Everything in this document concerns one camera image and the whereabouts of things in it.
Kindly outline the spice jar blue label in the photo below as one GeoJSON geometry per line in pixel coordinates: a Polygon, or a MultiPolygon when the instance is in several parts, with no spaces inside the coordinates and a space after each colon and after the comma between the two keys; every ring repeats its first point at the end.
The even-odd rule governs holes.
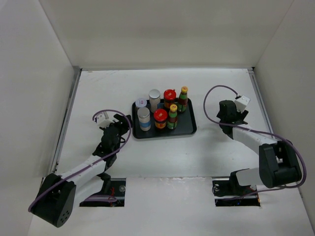
{"type": "Polygon", "coordinates": [[[150,110],[147,107],[139,108],[137,111],[140,129],[148,131],[151,129],[150,110]]]}

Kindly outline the white lid small jar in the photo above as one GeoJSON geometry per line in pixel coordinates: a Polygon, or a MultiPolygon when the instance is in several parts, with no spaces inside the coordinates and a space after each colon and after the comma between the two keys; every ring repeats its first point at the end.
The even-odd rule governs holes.
{"type": "Polygon", "coordinates": [[[145,98],[138,98],[135,101],[135,108],[138,110],[140,108],[147,107],[147,100],[145,98]]]}

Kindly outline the red lid sauce jar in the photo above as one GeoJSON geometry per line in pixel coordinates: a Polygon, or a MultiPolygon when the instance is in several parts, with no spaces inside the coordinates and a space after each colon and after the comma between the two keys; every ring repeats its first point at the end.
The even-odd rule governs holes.
{"type": "Polygon", "coordinates": [[[170,109],[170,106],[175,104],[176,101],[176,92],[174,89],[167,89],[163,94],[164,107],[170,109]]]}
{"type": "Polygon", "coordinates": [[[168,113],[164,109],[157,109],[154,112],[155,127],[157,130],[166,128],[168,113]]]}

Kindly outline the spice jar silver lid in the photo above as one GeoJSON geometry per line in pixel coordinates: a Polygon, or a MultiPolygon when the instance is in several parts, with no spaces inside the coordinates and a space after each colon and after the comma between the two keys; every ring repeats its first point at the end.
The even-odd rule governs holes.
{"type": "Polygon", "coordinates": [[[157,89],[152,89],[149,91],[149,102],[150,102],[150,110],[154,113],[158,109],[158,105],[160,104],[160,91],[157,89]]]}

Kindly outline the green sauce bottle yellow cap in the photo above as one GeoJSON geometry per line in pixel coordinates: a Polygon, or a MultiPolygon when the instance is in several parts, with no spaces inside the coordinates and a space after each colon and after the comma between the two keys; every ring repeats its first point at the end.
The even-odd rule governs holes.
{"type": "Polygon", "coordinates": [[[178,112],[183,113],[186,110],[187,104],[188,104],[188,87],[183,86],[181,88],[181,92],[178,97],[177,103],[178,103],[178,112]]]}

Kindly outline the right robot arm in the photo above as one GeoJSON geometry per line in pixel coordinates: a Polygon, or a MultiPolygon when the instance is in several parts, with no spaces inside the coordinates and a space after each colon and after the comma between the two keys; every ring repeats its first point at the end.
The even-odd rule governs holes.
{"type": "Polygon", "coordinates": [[[252,192],[252,185],[263,184],[271,189],[302,179],[298,157],[290,142],[253,132],[244,121],[248,111],[239,110],[236,101],[224,100],[219,106],[217,118],[223,133],[254,151],[259,163],[256,169],[232,172],[228,180],[214,180],[215,196],[242,196],[252,192]]]}

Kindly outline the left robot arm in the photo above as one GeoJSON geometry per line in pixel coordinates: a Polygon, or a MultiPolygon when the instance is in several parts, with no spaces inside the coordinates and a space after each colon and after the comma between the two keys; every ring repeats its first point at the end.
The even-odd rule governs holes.
{"type": "Polygon", "coordinates": [[[106,171],[114,164],[117,153],[131,135],[131,115],[114,111],[115,121],[101,127],[103,135],[92,155],[70,171],[49,174],[43,181],[36,199],[28,211],[59,228],[69,219],[73,207],[90,202],[94,193],[105,196],[110,192],[110,176],[106,171]]]}

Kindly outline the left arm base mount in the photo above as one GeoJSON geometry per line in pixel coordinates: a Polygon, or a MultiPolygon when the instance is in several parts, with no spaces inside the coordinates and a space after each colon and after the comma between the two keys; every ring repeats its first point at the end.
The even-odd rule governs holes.
{"type": "Polygon", "coordinates": [[[111,178],[107,173],[97,176],[102,180],[102,188],[93,193],[79,207],[124,207],[126,194],[126,179],[111,178]]]}

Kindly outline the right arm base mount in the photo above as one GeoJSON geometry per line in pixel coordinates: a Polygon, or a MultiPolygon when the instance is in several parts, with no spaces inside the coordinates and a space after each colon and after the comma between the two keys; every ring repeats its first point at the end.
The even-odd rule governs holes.
{"type": "Polygon", "coordinates": [[[258,194],[243,197],[243,195],[255,192],[257,187],[240,186],[232,183],[231,180],[213,180],[212,192],[215,196],[215,206],[217,207],[259,207],[260,200],[258,194]]]}

